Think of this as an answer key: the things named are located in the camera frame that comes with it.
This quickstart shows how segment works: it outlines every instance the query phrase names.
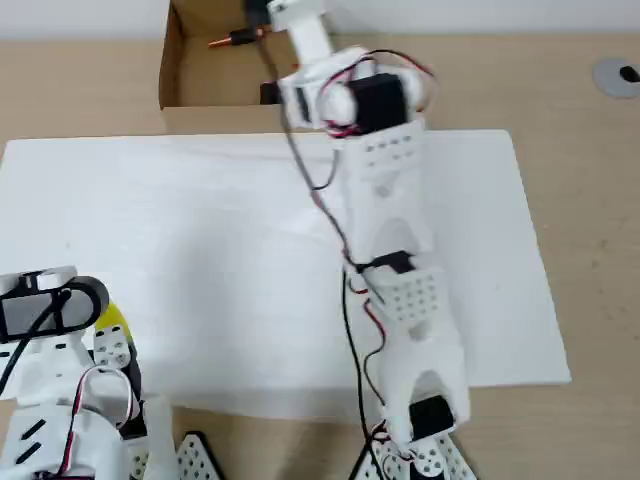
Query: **white wall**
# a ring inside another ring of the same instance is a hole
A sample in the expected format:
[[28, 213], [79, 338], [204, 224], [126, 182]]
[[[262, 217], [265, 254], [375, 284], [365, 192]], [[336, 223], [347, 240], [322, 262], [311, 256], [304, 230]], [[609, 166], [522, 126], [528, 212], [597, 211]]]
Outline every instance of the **white wall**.
[[[332, 23], [355, 32], [640, 31], [640, 0], [328, 3]], [[0, 38], [157, 38], [164, 33], [167, 4], [168, 0], [0, 0]]]

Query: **cardboard box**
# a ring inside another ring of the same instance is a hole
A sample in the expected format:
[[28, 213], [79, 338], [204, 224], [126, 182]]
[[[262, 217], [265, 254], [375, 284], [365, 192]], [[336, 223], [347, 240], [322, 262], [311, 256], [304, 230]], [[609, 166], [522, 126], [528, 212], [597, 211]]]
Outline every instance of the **cardboard box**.
[[[260, 106], [269, 78], [255, 44], [210, 49], [212, 40], [245, 28], [242, 0], [172, 0], [159, 78], [159, 103], [170, 133], [279, 130], [279, 107]], [[264, 40], [281, 77], [296, 68], [286, 32]]]

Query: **wooden desk surface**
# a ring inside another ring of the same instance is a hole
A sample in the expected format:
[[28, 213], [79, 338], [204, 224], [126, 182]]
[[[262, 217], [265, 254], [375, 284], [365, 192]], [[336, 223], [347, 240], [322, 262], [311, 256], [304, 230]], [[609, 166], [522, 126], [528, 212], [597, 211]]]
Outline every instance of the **wooden desk surface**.
[[[478, 473], [492, 480], [637, 478], [640, 99], [601, 95], [591, 67], [602, 56], [640, 63], [640, 36], [359, 40], [436, 67], [442, 96], [435, 128], [506, 128], [515, 142], [574, 381], [473, 390], [473, 417], [459, 438]], [[160, 48], [0, 44], [0, 142], [163, 133]], [[183, 409], [176, 420], [208, 433], [232, 480], [345, 479], [362, 443], [349, 426]]]

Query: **white board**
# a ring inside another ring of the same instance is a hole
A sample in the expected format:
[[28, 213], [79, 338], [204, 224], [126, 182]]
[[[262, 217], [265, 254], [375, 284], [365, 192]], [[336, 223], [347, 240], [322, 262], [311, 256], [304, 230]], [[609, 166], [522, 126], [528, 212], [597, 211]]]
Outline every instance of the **white board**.
[[[511, 140], [428, 132], [425, 212], [452, 278], [474, 386], [570, 380]], [[299, 136], [318, 183], [321, 134]], [[341, 214], [338, 188], [325, 194]], [[130, 324], [148, 391], [274, 418], [357, 419], [339, 244], [283, 137], [10, 142], [0, 269], [76, 265]], [[352, 305], [359, 348], [379, 342]]]

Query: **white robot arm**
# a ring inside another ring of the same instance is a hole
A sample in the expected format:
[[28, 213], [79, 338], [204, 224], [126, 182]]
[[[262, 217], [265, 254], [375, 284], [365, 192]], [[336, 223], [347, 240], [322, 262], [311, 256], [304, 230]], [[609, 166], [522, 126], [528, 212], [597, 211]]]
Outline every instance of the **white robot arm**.
[[[325, 129], [336, 139], [347, 208], [345, 263], [351, 283], [368, 287], [368, 313], [386, 335], [376, 390], [386, 429], [407, 453], [470, 414], [446, 272], [422, 208], [421, 110], [436, 83], [399, 52], [334, 53], [320, 18], [322, 0], [273, 0], [268, 7], [273, 29], [289, 32], [301, 64], [279, 80], [290, 125]], [[379, 62], [389, 53], [408, 66]], [[312, 195], [326, 208], [320, 193]]]

